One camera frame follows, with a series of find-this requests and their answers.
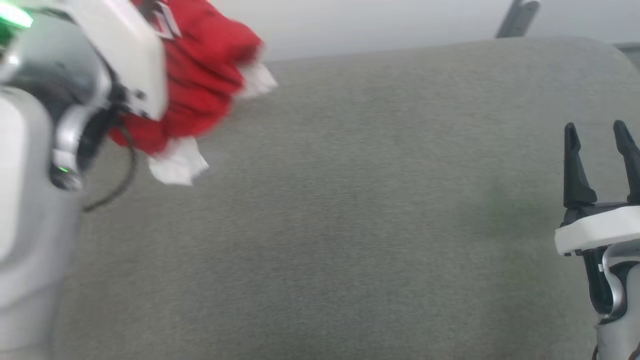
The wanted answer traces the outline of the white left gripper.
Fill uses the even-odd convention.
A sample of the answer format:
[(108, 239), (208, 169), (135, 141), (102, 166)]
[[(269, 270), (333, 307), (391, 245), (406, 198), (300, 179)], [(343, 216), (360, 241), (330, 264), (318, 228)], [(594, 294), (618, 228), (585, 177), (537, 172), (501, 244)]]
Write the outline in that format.
[(130, 0), (67, 0), (65, 11), (126, 89), (126, 105), (159, 121), (169, 103), (162, 39)]

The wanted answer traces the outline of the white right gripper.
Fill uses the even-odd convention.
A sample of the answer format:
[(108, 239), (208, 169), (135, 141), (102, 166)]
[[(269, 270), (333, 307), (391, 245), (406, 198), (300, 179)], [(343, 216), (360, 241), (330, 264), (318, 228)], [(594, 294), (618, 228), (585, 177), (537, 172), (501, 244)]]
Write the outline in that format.
[(627, 202), (598, 201), (586, 178), (574, 123), (564, 127), (563, 205), (566, 208), (554, 244), (559, 255), (638, 240), (640, 235), (640, 149), (626, 123), (613, 125), (615, 146), (624, 161), (629, 187)]

